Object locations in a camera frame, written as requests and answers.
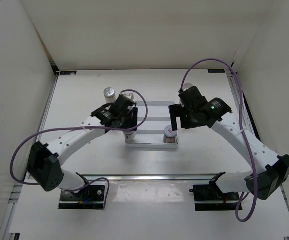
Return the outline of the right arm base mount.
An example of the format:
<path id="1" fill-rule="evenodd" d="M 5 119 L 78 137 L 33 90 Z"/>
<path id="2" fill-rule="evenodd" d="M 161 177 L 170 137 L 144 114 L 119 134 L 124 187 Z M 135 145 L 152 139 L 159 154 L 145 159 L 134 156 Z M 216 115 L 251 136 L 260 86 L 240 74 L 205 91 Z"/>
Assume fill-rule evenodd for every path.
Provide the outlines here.
<path id="1" fill-rule="evenodd" d="M 235 211 L 240 199 L 238 192 L 218 195 L 210 185 L 193 185 L 189 192 L 193 194 L 196 212 Z"/>

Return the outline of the short spice jar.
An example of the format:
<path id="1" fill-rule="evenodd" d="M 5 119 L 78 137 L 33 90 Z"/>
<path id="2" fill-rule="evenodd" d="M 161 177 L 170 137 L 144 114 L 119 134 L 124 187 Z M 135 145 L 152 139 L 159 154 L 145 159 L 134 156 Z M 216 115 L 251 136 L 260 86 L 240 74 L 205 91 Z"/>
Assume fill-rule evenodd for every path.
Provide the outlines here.
<path id="1" fill-rule="evenodd" d="M 137 135 L 136 131 L 133 131 L 133 130 L 123 131 L 123 134 L 126 140 L 132 140 Z"/>
<path id="2" fill-rule="evenodd" d="M 176 144 L 178 142 L 178 131 L 173 130 L 171 125 L 164 128 L 163 142 L 166 144 Z"/>

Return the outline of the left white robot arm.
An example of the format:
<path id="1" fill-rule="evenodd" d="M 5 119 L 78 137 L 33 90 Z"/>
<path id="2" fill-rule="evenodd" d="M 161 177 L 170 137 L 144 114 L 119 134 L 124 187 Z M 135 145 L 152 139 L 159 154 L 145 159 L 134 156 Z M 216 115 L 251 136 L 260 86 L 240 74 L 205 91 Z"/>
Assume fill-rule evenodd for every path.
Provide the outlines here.
<path id="1" fill-rule="evenodd" d="M 56 188 L 69 190 L 78 200 L 84 200 L 90 193 L 87 180 L 78 173 L 62 169 L 62 165 L 110 128 L 130 129 L 137 123 L 137 104 L 121 94 L 114 103 L 93 111 L 78 130 L 70 130 L 48 143 L 36 142 L 30 150 L 27 171 L 46 192 Z"/>

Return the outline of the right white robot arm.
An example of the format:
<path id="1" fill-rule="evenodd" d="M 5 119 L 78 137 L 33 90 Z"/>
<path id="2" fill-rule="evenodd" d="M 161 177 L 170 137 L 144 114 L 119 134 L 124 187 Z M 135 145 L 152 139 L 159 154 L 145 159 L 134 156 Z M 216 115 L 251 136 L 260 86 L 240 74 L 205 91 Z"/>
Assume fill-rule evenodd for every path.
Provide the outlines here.
<path id="1" fill-rule="evenodd" d="M 209 195 L 222 199 L 227 193 L 245 192 L 267 200 L 289 176 L 289 155 L 266 147 L 249 130 L 240 128 L 232 109 L 222 99 L 208 101 L 192 86 L 179 90 L 180 103 L 169 106 L 171 127 L 178 130 L 208 127 L 223 137 L 249 164 L 251 171 L 221 172 L 209 181 Z"/>

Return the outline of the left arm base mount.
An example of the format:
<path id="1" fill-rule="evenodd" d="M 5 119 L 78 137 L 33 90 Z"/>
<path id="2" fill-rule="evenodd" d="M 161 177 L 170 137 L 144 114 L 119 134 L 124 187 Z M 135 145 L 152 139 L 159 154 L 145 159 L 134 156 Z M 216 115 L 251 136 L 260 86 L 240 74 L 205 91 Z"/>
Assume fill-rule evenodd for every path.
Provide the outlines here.
<path id="1" fill-rule="evenodd" d="M 86 188 L 78 192 L 63 190 L 59 197 L 58 209 L 104 210 L 107 205 L 110 181 L 105 177 L 89 181 L 83 175 L 79 176 Z"/>

